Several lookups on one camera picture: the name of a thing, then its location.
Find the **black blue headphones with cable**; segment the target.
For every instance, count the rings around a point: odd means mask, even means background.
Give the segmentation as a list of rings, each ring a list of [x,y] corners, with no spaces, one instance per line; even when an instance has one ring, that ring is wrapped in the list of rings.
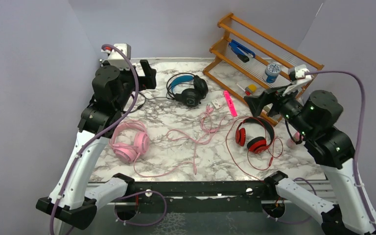
[[[174,91],[175,87],[179,85],[189,85],[189,82],[192,82],[192,88],[186,88],[180,93]],[[206,81],[203,78],[200,78],[198,75],[188,72],[182,72],[168,79],[166,84],[166,91],[167,93],[165,96],[154,98],[146,98],[145,95],[139,92],[139,95],[144,98],[144,102],[135,110],[131,110],[130,113],[134,113],[140,110],[147,100],[153,100],[157,98],[166,98],[168,100],[180,102],[187,107],[196,107],[201,104],[201,100],[205,99],[209,92],[209,88]]]

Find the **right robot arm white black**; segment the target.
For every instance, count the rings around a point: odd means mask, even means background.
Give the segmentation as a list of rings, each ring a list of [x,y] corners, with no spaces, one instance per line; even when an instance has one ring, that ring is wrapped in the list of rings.
[[[254,117],[271,104],[269,115],[281,115],[304,138],[304,146],[329,180],[336,203],[326,201],[277,171],[264,179],[263,194],[269,199],[285,198],[312,216],[327,235],[374,235],[376,212],[361,186],[353,165],[355,148],[350,137],[334,124],[343,112],[328,91],[312,92],[305,104],[295,93],[270,88],[260,95],[246,96]]]

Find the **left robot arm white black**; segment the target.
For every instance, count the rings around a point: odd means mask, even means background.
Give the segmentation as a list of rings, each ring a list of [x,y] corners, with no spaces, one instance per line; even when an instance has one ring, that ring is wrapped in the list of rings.
[[[135,66],[120,69],[101,66],[92,80],[93,96],[83,110],[76,141],[66,168],[49,196],[40,198],[36,208],[50,215],[50,233],[59,219],[72,228],[84,230],[97,211],[113,200],[128,201],[134,196],[132,179],[115,176],[106,183],[87,190],[95,164],[113,135],[114,129],[130,113],[125,106],[139,91],[156,88],[156,70],[147,60],[140,60],[143,75]]]

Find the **pink headphones with cable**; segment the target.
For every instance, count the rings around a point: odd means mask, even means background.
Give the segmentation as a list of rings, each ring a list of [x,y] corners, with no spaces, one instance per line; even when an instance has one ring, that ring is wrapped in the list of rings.
[[[181,141],[181,140],[189,140],[194,143],[194,150],[192,160],[190,162],[185,161],[175,165],[172,169],[162,174],[157,175],[143,175],[136,170],[136,162],[138,159],[146,154],[149,150],[150,146],[150,137],[145,124],[139,120],[131,119],[124,121],[123,123],[119,124],[114,132],[113,136],[108,142],[108,145],[111,147],[115,155],[125,163],[132,163],[134,172],[142,177],[142,178],[158,178],[164,177],[166,175],[171,174],[172,172],[176,171],[179,167],[183,165],[192,165],[193,174],[197,174],[197,164],[196,164],[196,156],[197,156],[197,147],[199,145],[207,145],[213,139],[214,135],[222,130],[224,127],[228,126],[229,124],[233,123],[234,118],[230,114],[226,114],[218,123],[218,125],[214,128],[212,122],[212,113],[214,108],[210,107],[210,105],[206,106],[204,112],[202,112],[199,117],[199,126],[204,134],[195,139],[190,136],[188,133],[180,130],[180,129],[170,129],[166,133],[166,138],[169,141]],[[119,138],[120,135],[126,130],[135,130],[136,133],[134,135],[134,139],[131,144],[127,144],[124,142],[120,142]]]

